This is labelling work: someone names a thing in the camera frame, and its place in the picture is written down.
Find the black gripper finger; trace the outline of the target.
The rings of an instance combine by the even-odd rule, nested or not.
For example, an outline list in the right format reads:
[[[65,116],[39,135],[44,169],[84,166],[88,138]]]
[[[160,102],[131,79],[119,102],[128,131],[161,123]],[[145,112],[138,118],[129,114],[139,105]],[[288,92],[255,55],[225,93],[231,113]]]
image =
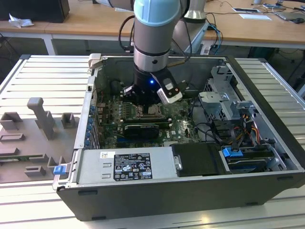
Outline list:
[[[136,95],[136,86],[132,84],[131,86],[124,87],[122,94],[124,97],[131,97]]]

